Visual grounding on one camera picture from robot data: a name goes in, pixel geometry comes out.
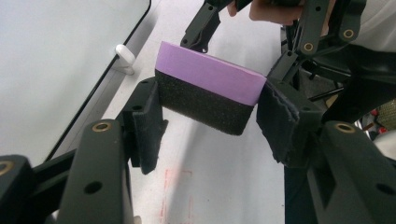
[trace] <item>brass screw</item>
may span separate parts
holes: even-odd
[[[353,127],[351,127],[350,125],[344,124],[344,123],[337,123],[335,125],[335,128],[338,131],[342,132],[342,133],[354,133],[354,132],[356,132]]]
[[[14,167],[13,161],[0,161],[0,176],[5,175]]]
[[[312,49],[314,49],[314,45],[311,43],[306,43],[306,44],[304,44],[304,49],[306,51],[311,51]]]
[[[96,133],[102,133],[111,129],[111,123],[109,122],[100,122],[93,125],[92,130]]]
[[[351,38],[355,33],[353,32],[353,30],[345,30],[344,31],[344,37],[345,38]]]

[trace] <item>whiteboard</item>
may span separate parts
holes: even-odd
[[[47,158],[149,5],[0,1],[0,155]]]

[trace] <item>red object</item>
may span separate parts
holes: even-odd
[[[385,132],[387,132],[388,130],[386,129],[386,128],[384,128],[384,127],[380,127],[379,129],[378,129],[378,132],[379,133],[385,133]]]
[[[378,111],[376,109],[370,111],[370,114],[373,116],[378,116]]]

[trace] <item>purple eraser top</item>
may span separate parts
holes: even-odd
[[[161,43],[155,69],[244,105],[255,105],[266,78],[233,63]]]

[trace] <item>white cloth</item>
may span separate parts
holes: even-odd
[[[353,42],[367,49],[396,52],[396,0],[367,0],[361,31]]]

